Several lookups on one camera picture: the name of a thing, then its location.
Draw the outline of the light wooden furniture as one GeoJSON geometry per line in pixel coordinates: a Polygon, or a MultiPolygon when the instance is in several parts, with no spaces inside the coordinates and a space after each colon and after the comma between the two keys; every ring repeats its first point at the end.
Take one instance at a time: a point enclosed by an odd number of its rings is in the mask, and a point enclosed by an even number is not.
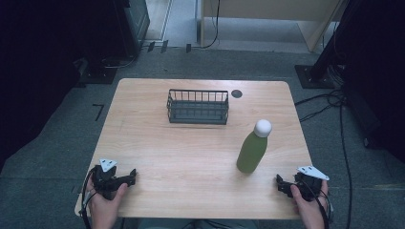
{"type": "Polygon", "coordinates": [[[206,17],[297,21],[313,52],[330,23],[340,18],[349,0],[197,0],[200,10],[200,45],[204,46],[206,17]]]}

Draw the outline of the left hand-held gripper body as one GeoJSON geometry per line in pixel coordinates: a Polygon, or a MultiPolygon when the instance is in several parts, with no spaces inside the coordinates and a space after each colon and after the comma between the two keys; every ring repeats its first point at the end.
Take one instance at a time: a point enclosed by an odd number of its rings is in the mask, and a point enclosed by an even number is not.
{"type": "Polygon", "coordinates": [[[121,184],[127,185],[128,176],[117,177],[117,162],[111,159],[102,158],[94,167],[92,181],[95,190],[104,198],[112,200],[113,193],[118,190],[121,184]]]}

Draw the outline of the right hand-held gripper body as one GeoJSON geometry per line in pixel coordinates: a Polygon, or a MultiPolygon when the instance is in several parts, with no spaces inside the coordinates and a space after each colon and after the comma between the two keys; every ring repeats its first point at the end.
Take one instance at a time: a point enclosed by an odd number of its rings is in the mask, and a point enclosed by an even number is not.
{"type": "Polygon", "coordinates": [[[330,178],[314,166],[302,166],[297,168],[294,180],[302,198],[311,201],[320,194],[322,181],[329,181],[330,178]]]}

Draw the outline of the black tape corner mark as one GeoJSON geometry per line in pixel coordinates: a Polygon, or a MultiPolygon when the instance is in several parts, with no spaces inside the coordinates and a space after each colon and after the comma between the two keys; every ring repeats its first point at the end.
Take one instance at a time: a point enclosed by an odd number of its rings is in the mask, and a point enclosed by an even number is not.
{"type": "Polygon", "coordinates": [[[104,104],[92,104],[92,106],[95,107],[95,108],[98,108],[98,112],[97,112],[97,115],[96,115],[96,118],[95,118],[95,121],[98,121],[101,114],[102,114],[102,111],[103,111],[105,105],[104,104]]]}

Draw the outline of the person's left hand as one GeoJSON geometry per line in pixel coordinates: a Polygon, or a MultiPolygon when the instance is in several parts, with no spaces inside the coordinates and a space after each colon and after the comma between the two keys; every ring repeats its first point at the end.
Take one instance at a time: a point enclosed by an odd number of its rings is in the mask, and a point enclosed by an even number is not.
{"type": "Polygon", "coordinates": [[[126,183],[119,186],[116,195],[112,200],[104,198],[94,190],[94,185],[89,180],[86,190],[91,192],[93,197],[88,203],[91,214],[92,229],[113,229],[116,221],[118,208],[128,189],[126,183]]]}

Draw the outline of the black stand with base plate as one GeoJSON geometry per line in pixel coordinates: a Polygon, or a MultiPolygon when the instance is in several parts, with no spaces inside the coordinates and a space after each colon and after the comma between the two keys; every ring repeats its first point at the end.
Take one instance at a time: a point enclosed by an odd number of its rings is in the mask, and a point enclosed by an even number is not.
{"type": "Polygon", "coordinates": [[[348,36],[347,27],[362,0],[347,0],[339,25],[333,30],[330,41],[313,65],[295,65],[294,70],[303,89],[333,89],[334,84],[328,68],[334,61],[347,57],[344,39],[348,36]]]}

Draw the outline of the person's right hand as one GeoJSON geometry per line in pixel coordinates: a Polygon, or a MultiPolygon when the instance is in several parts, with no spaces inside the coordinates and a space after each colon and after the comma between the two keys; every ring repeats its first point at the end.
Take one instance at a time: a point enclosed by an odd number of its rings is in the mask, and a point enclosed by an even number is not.
{"type": "Polygon", "coordinates": [[[317,200],[306,201],[302,198],[296,185],[290,186],[294,200],[294,211],[300,216],[306,229],[325,229],[323,214],[328,212],[326,194],[329,191],[328,183],[322,181],[322,192],[317,200]]]}

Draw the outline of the green bottle with white cap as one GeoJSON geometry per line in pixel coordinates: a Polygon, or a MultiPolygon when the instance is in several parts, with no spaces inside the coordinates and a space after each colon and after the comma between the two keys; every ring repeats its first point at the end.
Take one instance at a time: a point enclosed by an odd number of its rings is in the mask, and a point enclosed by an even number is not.
{"type": "Polygon", "coordinates": [[[237,159],[237,168],[245,174],[253,173],[263,158],[267,139],[272,131],[272,124],[266,120],[258,120],[253,131],[245,138],[237,159]]]}

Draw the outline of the dark wire basket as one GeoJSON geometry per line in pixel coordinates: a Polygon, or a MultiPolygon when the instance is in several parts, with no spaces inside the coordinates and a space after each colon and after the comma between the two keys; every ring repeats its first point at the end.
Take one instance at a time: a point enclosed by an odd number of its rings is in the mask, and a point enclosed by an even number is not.
{"type": "Polygon", "coordinates": [[[228,91],[170,89],[166,108],[170,123],[225,125],[228,91]]]}

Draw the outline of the black floor plate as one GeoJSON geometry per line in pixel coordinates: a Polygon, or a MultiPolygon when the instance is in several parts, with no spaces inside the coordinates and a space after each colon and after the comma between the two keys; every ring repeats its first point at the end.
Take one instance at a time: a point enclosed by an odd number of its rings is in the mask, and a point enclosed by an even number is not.
{"type": "Polygon", "coordinates": [[[86,67],[80,72],[77,85],[84,87],[86,84],[112,84],[116,73],[117,69],[102,69],[99,73],[93,73],[86,67]]]}

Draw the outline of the dark cabinet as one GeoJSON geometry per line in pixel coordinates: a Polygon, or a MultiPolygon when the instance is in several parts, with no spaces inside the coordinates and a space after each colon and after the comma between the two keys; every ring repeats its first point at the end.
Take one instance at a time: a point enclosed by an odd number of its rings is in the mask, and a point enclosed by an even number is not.
{"type": "Polygon", "coordinates": [[[150,25],[146,0],[113,0],[126,57],[137,57],[150,25]]]}

